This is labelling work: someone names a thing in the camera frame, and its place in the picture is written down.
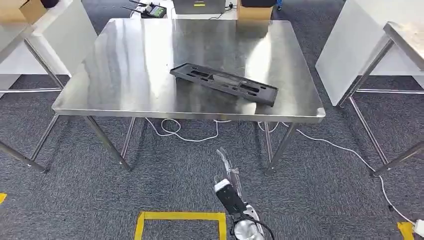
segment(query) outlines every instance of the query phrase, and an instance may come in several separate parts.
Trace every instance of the white power cord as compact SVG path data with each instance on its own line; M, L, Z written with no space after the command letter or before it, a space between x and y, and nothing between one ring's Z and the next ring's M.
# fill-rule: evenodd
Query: white power cord
M265 130L261 127L261 121L258 121L257 122L257 125L259 126L259 128L262 130L262 132L265 132ZM278 127L278 124L280 124L280 122L278 121L277 122L277 124L275 125L275 127L271 130L271 131L269 131L270 133L272 133L272 132L274 132L274 130L276 130L277 129L277 127Z
M214 122L215 122L215 128L216 128L216 134L214 135L214 136L210 136L210 137L207 137L207 138L204 138L204 139L200 139L200 140L195 140L195 139L187 139L187 138L184 138L184 137L182 137L182 136L180 136L180 135L178 135L178 132L181 130L181 124L178 122L178 121L176 121L175 119L172 119L172 118L165 118L165 119L163 119L162 120L162 122L160 123L160 127L162 128L162 130L164 131L164 132L166 132L167 134L160 134L159 132L158 132L158 130L156 129L156 127L153 125L153 123L150 121L150 119L148 119L147 117L145 117L145 119L150 123L150 125L151 125L151 127L154 129L154 131L156 132L156 134L158 135L158 136L161 136L161 137L166 137L166 136L171 136L171 135L175 135L175 136L177 136L178 138L180 138L180 139L182 139L182 140L184 140L184 141L187 141L187 142L195 142L195 143L200 143L200 142L203 142L203 141L206 141L206 140L210 140L210 139L214 139L214 138L216 138L216 137L218 137L218 135L219 135L219 131L218 131L218 123L228 123L228 122L231 122L231 120L227 120L227 121L218 121L218 120L213 120ZM173 121L174 123L176 123L177 125L178 125L178 129L176 130L176 131L170 131L170 130L166 130L165 129L165 127L164 127L164 122L165 121ZM260 123L262 123L261 121L260 122L258 122L257 123L257 125L259 126L259 128L262 130L262 131L264 131L265 132L265 130L261 127L261 125L260 125ZM272 132L274 132L276 129L277 129L277 127L278 127L278 125L279 125L279 123L280 122L277 122L277 124L275 125L275 127L271 130L271 131L269 131L270 133L272 133ZM286 127L289 127L287 124L285 124L284 122L281 122L284 126L286 126ZM308 136L308 135L306 135L305 133L303 133L302 131L300 131L299 129L296 129L296 131L298 131L301 135L303 135L304 137L306 137L307 139L310 139L310 140L313 140L313 141L322 141L322 142L326 142L326 143L328 143L328 144L330 144L330 145L332 145L332 146L334 146L334 147L336 147L336 148L338 148L338 149L342 149L342 150L345 150L345 151L349 151L349 152L351 152L351 153L353 153L353 154L355 154L359 159L361 159L362 160L362 162L369 168L369 169L371 169L371 171L373 171L373 172L375 172L376 170L374 170L374 168L372 168L356 151L354 151L354 150L352 150L352 149L349 149L349 148L345 148L345 147L342 147L342 146L339 146L339 145L336 145L336 144L334 144L334 143L332 143L332 142L330 142L330 141L328 141L328 140L325 140L325 139L322 139L322 138L314 138L314 137L310 137L310 136ZM408 222L410 222L412 225L414 225L415 226L415 223L413 222L413 221L411 221L409 218L407 218L406 216L404 216L400 211L398 211L398 209L396 209L396 207L390 202L390 200L389 200L389 198L387 197L387 194L386 194L386 190L385 190L385 188L384 188L384 181L383 181L383 178L379 175L378 176L379 178L380 178L380 181L381 181L381 189L382 189L382 191L383 191L383 195L384 195L384 197L385 197L385 199L386 199L386 201L388 202L388 204L390 204L390 206L392 206L393 207L393 209L402 217L402 218L404 218L405 220L407 220Z
M151 127L154 129L154 131L156 132L156 134L157 134L158 136L166 137L166 136L175 135L175 136L179 137L180 139L182 139L182 140L184 140L184 141L187 141L187 142L195 142L195 143L200 143L200 142L203 142L203 141L206 141L206 140L210 140L210 139L214 139L214 138L218 137L218 135L219 135L219 131L218 131L218 123L228 123L228 122L231 122L230 120L228 120L228 121L218 121L218 120L213 120L213 121L215 122L215 124L216 124L216 134L215 134L214 136L210 136L210 137L207 137L207 138L204 138L204 139L195 140L195 139L187 139L187 138L184 138L184 137L182 137L182 136L178 135L178 132L181 130L181 124L180 124L177 120L175 120L175 119L172 119L172 118L165 118L165 119L163 119L163 120L162 120L162 122L160 123L160 127L161 127L161 128L162 128L162 130L163 130L164 132L166 132L167 134L160 134L160 133L158 132L158 130L156 130L156 127L153 125L153 123L150 121L150 119L148 119L147 117L145 117L145 119L146 119L146 120L150 123ZM164 127L164 122L165 122L165 121L173 121L174 123L176 123L176 124L178 125L178 129L177 129L176 131L166 130L166 129L165 129L165 127Z
M287 124L285 124L284 122L281 122L284 126L286 126L286 127L289 127ZM310 136L308 136L308 135L306 135L306 134L304 134L302 131L300 131L299 129L296 129L296 131L298 131L300 134L302 134L303 136L305 136L307 139L310 139L310 140L314 140L314 141L323 141L323 142L326 142L326 143L328 143L328 144L330 144L330 145L332 145L332 146L334 146L334 147L336 147L336 148L338 148L338 149L342 149L342 150L346 150L346 151L349 151L349 152L351 152L351 153L354 153L359 159L361 159L362 160L362 162L369 168L369 169L371 169L373 172L375 172L376 170L374 170L374 168L372 168L356 151L354 151L354 150L352 150L352 149L349 149L349 148L345 148L345 147L342 147L342 146L339 146L339 145L336 145L336 144L334 144L334 143L332 143L332 142L330 142L330 141L328 141L328 140L325 140L325 139L321 139L321 138L313 138L313 137L310 137ZM385 199L386 199L386 201L388 202L388 204L390 204L390 206L392 206L393 207L393 209L402 217L402 218L404 218L405 220L407 220L408 222L410 222L412 225L414 225L415 226L415 223L413 222L413 221L411 221L409 218L407 218L406 216L404 216L400 211L398 211L397 209L396 209L396 207L390 202L390 200L389 200L389 198L387 197L387 194L386 194L386 190L385 190L385 188L384 188L384 181L383 181L383 178L382 178L382 176L378 176L379 178L380 178L380 181L381 181L381 189L382 189L382 191L383 191L383 195L384 195L384 197L385 197Z

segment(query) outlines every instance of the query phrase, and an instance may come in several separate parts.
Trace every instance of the cable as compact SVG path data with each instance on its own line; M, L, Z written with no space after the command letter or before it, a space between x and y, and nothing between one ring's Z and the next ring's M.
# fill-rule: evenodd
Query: cable
M265 132L265 130L261 127L261 124L260 123L262 123L261 121L258 121L257 122L257 125L259 126L259 128L262 130L262 132ZM280 122L278 121L277 122L277 124L275 125L275 127L271 130L271 131L269 131L270 133L272 133L272 132L274 132L274 130L276 130L277 129L277 127L278 127L278 124L279 124Z
M286 127L289 127L287 124L285 124L284 122L281 122L284 126L286 126ZM359 159L361 159L362 160L362 162L369 168L369 169L371 169L373 172L375 172L376 170L374 170L374 168L372 168L356 151L354 151L354 150L352 150L352 149L349 149L349 148L345 148L345 147L342 147L342 146L339 146L339 145L336 145L336 144L334 144L334 143L332 143L332 142L330 142L330 141L328 141L328 140L325 140L325 139L322 139L322 138L314 138L314 137L310 137L310 136L308 136L308 135L306 135L306 134L304 134L302 131L300 131L299 129L296 129L296 131L298 131L300 134L302 134L303 136L305 136L306 138L308 138L308 139L310 139L310 140L314 140L314 141L323 141L323 142L326 142L326 143L328 143L328 144L330 144L330 145L332 145L332 146L334 146L334 147L336 147L336 148L339 148L339 149L342 149L342 150L346 150L346 151L349 151L349 152L351 152L351 153L354 153ZM407 218L406 216L404 216L400 211L398 211L398 209L396 209L396 207L390 202L390 200L389 200L389 198L387 197L387 194L386 194L386 190L385 190L385 188L384 188L384 181L383 181L383 178L382 178L382 176L378 176L379 178L380 178L380 180L381 180L381 189L382 189L382 191L383 191L383 195L384 195L384 197L385 197L385 199L386 199L386 201L388 202L388 204L390 205L390 206L392 206L392 208L397 212L397 214L399 214L402 218L404 218L406 221L408 221L408 222L410 222L413 226L415 226L415 223L413 222L413 221L411 221L409 218Z
M253 219L251 217L246 216L246 214L244 214L243 212L240 212L240 215L245 219L245 220L249 220L254 222L255 224L259 224L262 225L264 228L266 228L266 230L268 230L269 234L271 235L271 239L275 240L276 237L274 236L273 231L271 230L271 228L269 226L267 226L263 221L258 221L256 219Z
M181 130L181 124L180 124L178 121L176 121L175 119L172 119L172 118L165 118L165 119L163 119L163 120L162 120L162 122L160 123L160 127L161 127L161 128L162 128L162 130L163 130L164 132L166 132L167 134L160 134L160 133L158 132L158 130L156 129L155 125L153 125L153 123L150 121L150 119L148 119L147 117L145 117L145 119L146 119L146 120L150 123L151 127L154 129L154 131L156 132L156 134L157 134L158 136L166 137L166 136L175 135L175 136L179 137L180 139L182 139L182 140L184 140L184 141L187 141L187 142L195 142L195 143L200 143L200 142L203 142L203 141L206 141L206 140L210 140L210 139L214 139L214 138L218 137L218 135L219 135L219 131L218 131L218 123L228 123L228 122L231 122L231 120L227 120L227 121L218 121L218 120L213 120L213 121L215 122L215 125L216 125L216 134L215 134L214 136L210 136L210 137L207 137L207 138L204 138L204 139L195 140L195 139L187 139L187 138L184 138L184 137L182 137L182 136L178 135L178 132ZM177 129L176 131L166 130L166 129L165 129L165 127L164 127L164 122L165 122L165 121L173 121L174 123L176 123L176 124L178 125L178 129Z
M224 13L226 13L226 12L230 11L231 9L236 9L236 8L237 8L237 7L233 7L233 6L237 6L237 5L230 5L230 6L226 6L225 8L229 8L229 9L225 10L225 11L224 11L223 13L221 13L219 16L213 16L213 17L209 18L208 20L211 20L211 19L220 19L220 17L221 17Z

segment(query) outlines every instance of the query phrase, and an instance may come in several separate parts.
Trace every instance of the black cable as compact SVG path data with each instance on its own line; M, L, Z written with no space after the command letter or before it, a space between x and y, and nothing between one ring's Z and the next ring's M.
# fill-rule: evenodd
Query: black cable
M269 226L267 226L264 222L258 221L258 220L255 220L255 219L246 219L246 220L249 220L249 221L252 221L252 222L254 222L256 224L262 225L264 228L266 228L266 230L268 230L269 234L271 234L271 239L272 240L275 240L276 239L275 236L274 236L273 231L271 230L271 228Z
M226 13L226 12L228 12L228 11L230 11L231 9L233 9L233 8L230 8L230 9L227 9L227 10L225 10L223 13L221 13L219 16L213 16L213 17L211 17L211 18L209 18L208 20L211 20L211 19L219 19L224 13Z
M240 212L240 214L241 214L241 216L242 216L245 220L249 220L249 221L254 222L255 224L262 225L264 228L266 228L266 230L268 230L269 234L271 234L271 239L272 239L272 240L275 240L275 239L276 239L276 238L275 238L275 236L274 236L273 231L271 230L271 228L270 228L269 226L267 226L264 222L262 222L262 221L258 221L258 220L253 219L253 218L250 218L250 217L246 216L246 214L244 214L243 212Z
M213 17L209 18L208 20L211 20L211 19L219 19L222 15L223 15L223 13L221 13L218 17L213 16Z

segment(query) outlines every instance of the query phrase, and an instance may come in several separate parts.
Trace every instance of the yellow floor marking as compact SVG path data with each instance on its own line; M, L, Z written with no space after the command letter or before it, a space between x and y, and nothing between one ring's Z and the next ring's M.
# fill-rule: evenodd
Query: yellow floor marking
M1 193L0 192L0 204L2 204L3 203L3 201L6 199L6 197L7 197L8 195L6 194L6 193Z
M223 212L142 211L137 219L134 240L142 240L145 220L218 221L219 240L227 239L226 215Z
M397 223L397 228L400 230L404 240L414 240L414 236L412 235L414 232L413 227L409 221Z

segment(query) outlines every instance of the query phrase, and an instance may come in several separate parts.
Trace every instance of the gray carpet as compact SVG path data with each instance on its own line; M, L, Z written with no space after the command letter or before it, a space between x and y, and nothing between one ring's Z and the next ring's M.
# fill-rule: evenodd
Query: gray carpet
M94 28L100 32L109 18L126 18L119 8L126 0L83 0ZM381 162L353 109L334 108L315 70L315 62L337 19L342 0L284 0L273 17L292 22L311 70L326 118L301 130L356 150L375 168ZM50 86L46 76L22 76L14 88ZM370 87L418 89L410 77L373 77ZM53 116L57 93L7 94L0 99L0 139L30 156ZM358 94L388 158L423 139L423 97ZM121 149L126 118L96 118ZM154 120L159 127L160 119ZM179 120L181 135L201 139L215 134L215 124ZM265 176L265 137L253 122L219 125L219 137L190 143L159 137L138 120L127 154L131 172L106 152L95 134L78 117L61 117L42 149L38 162L50 168L39 174L0 152L0 239L133 239L141 211L223 212L213 192L214 175L224 169L215 150L224 147L240 168L245 198L284 238L401 237L389 211L380 181L369 177L352 153L296 134L272 176ZM286 128L271 134L277 146ZM392 203L411 219L424 218L424 166L417 158L384 175ZM217 239L216 222L145 222L144 239Z

